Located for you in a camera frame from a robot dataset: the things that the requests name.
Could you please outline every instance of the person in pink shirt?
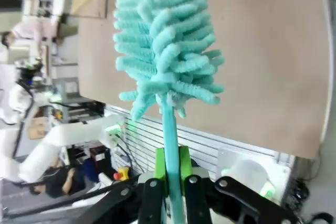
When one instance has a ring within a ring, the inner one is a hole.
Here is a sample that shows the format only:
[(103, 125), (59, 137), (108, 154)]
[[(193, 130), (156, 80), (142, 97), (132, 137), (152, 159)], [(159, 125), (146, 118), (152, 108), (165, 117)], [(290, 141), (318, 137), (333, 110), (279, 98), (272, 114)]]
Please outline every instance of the person in pink shirt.
[(57, 29), (57, 38), (53, 36), (52, 30), (49, 18), (29, 17), (14, 26), (11, 31), (4, 32), (1, 43), (9, 49), (16, 39), (32, 39), (40, 50), (42, 41), (51, 37), (54, 43), (60, 45), (65, 37), (76, 35), (78, 27), (60, 24)]

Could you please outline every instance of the black hair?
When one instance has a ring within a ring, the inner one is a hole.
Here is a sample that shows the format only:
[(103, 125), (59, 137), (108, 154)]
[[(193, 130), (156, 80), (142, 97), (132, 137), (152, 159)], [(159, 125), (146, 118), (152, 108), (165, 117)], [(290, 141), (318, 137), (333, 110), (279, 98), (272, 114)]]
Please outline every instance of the black hair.
[(40, 193), (35, 191), (35, 186), (30, 186), (29, 191), (31, 195), (39, 195)]
[(1, 44), (4, 45), (5, 47), (7, 47), (7, 49), (9, 48), (9, 44), (7, 41), (7, 36), (10, 34), (10, 31), (6, 31), (4, 33), (2, 33), (2, 37), (1, 37)]

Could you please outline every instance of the red object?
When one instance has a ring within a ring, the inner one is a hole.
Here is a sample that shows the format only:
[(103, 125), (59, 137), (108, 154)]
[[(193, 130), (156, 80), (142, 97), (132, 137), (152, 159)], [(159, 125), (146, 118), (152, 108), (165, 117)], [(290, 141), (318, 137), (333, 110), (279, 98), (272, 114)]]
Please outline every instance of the red object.
[(123, 174), (122, 173), (115, 173), (113, 174), (113, 178), (115, 180), (120, 180), (122, 178)]

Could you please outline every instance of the bolt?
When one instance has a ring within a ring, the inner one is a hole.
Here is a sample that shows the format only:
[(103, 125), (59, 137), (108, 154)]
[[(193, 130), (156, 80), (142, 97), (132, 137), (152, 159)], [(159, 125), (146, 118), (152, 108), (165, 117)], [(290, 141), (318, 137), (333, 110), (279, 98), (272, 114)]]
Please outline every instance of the bolt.
[(189, 179), (189, 182), (190, 182), (191, 184), (194, 184), (194, 183), (197, 182), (197, 178), (196, 178), (196, 177), (191, 177), (191, 178)]
[(220, 185), (221, 187), (227, 187), (227, 181), (226, 181), (226, 180), (221, 180), (221, 181), (219, 182), (219, 185)]
[(123, 191), (121, 191), (121, 195), (122, 196), (126, 196), (128, 193), (130, 192), (130, 190), (128, 188), (124, 189)]
[(150, 186), (151, 187), (155, 187), (157, 185), (157, 182), (156, 181), (152, 181), (151, 183), (150, 183)]

